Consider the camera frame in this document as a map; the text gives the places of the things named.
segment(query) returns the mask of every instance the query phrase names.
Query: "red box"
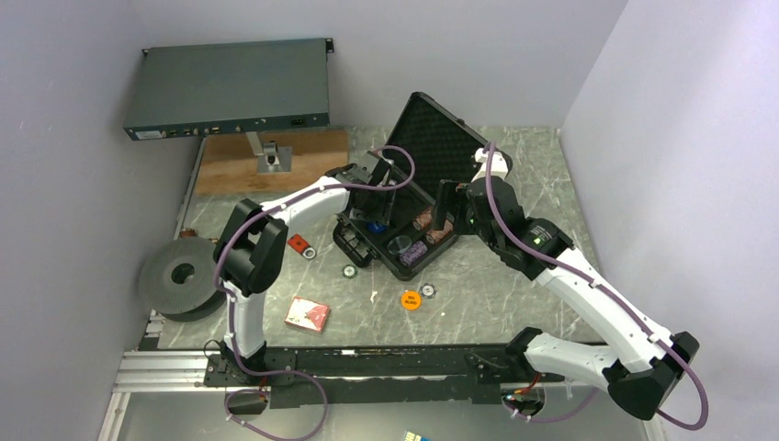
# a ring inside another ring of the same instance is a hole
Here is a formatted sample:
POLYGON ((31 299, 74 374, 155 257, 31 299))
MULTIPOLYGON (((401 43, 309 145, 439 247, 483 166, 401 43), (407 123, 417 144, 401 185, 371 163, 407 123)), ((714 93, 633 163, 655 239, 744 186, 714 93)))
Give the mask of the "red box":
POLYGON ((284 323, 321 333, 327 316, 330 315, 330 307, 312 300, 300 297, 292 299, 289 305, 287 318, 284 323))

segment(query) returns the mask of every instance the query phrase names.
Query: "floor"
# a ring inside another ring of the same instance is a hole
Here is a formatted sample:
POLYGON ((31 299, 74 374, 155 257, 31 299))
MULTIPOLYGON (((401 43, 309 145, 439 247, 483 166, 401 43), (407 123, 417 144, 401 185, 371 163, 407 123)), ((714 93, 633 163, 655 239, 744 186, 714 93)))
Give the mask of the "floor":
MULTIPOLYGON (((347 128, 350 161, 367 149, 384 144, 390 128, 347 128)), ((497 141, 514 158, 508 178, 529 216, 547 218, 566 232, 595 263, 589 235, 570 181, 568 168, 551 128, 476 128, 497 141)), ((185 218, 203 237, 218 237, 235 204, 242 198, 258 202, 281 194, 241 194, 193 197, 185 218)), ((476 237, 462 237, 417 278, 401 282, 380 262, 346 279, 341 270, 350 261, 331 236, 335 217, 321 220, 300 234, 318 252, 307 261, 289 249, 282 274, 265 301, 265 336, 270 345, 409 345, 504 343, 526 326, 574 341, 601 339, 562 300, 506 267, 476 237), (422 284, 437 289, 416 311, 401 307, 406 289, 422 284), (324 332, 292 328, 283 320, 295 296, 329 305, 332 313, 324 332)), ((189 323, 166 321, 160 348, 200 348, 224 334, 224 307, 189 323)))

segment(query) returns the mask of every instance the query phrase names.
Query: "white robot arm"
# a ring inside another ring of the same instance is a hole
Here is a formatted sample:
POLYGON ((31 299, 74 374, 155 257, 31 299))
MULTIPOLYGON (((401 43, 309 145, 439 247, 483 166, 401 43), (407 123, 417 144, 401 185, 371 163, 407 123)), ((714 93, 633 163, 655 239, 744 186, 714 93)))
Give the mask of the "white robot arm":
MULTIPOLYGON (((478 163, 484 163, 487 152, 479 149, 478 163)), ((257 222, 228 251, 222 274, 227 288, 235 293, 234 314, 229 315, 228 331, 222 344, 227 358, 240 357, 252 370, 263 370, 265 336, 262 317, 265 292, 276 280, 287 239, 305 225, 348 208, 381 205, 381 200, 366 190, 327 188, 332 184, 358 183, 374 186, 386 180, 390 164, 373 153, 359 166, 337 169, 311 186, 293 195, 261 206, 251 200, 242 201, 233 212, 215 251, 219 258, 225 243, 246 220, 270 207, 277 207, 272 216, 257 222), (320 191, 301 199, 298 196, 320 191), (259 234, 256 243, 248 233, 259 234)), ((593 269, 581 250, 549 220, 526 217, 516 201, 514 189, 503 179, 511 169, 511 161, 503 155, 493 158, 491 189, 503 221, 522 243, 539 254, 556 259, 584 271, 594 282, 572 274, 563 267, 550 265, 521 250, 507 240, 495 222, 487 200, 486 170, 483 165, 470 183, 442 181, 436 198, 434 228, 443 227, 447 213, 455 216, 455 233, 477 234, 509 267, 521 271, 565 300, 592 328, 603 337, 606 345, 583 345, 560 340, 534 328, 525 328, 506 346, 511 369, 529 373, 553 373, 590 384, 604 390, 615 402, 637 418, 650 419, 665 401, 683 375, 659 342, 672 347, 685 362, 698 350, 698 342, 688 333, 672 334, 658 325, 619 294, 593 269), (645 330, 597 285, 609 287, 616 297, 640 317, 651 330, 645 330)))

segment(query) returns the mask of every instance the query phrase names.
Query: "orange poker chip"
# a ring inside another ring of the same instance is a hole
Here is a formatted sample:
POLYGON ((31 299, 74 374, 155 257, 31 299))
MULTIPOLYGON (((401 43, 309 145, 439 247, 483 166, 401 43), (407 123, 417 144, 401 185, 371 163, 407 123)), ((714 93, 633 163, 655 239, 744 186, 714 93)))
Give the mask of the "orange poker chip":
POLYGON ((409 311, 414 311, 422 306, 422 296, 416 291, 406 291, 401 296, 401 305, 409 311))

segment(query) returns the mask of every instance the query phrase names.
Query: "gray tape roll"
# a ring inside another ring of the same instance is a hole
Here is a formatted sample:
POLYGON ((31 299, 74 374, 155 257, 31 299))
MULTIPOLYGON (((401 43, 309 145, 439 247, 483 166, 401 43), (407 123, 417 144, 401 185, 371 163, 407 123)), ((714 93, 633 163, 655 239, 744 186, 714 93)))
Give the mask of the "gray tape roll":
POLYGON ((146 305, 177 322, 213 313, 225 301, 211 283, 214 244, 200 237, 176 239, 146 259, 138 290, 146 305))

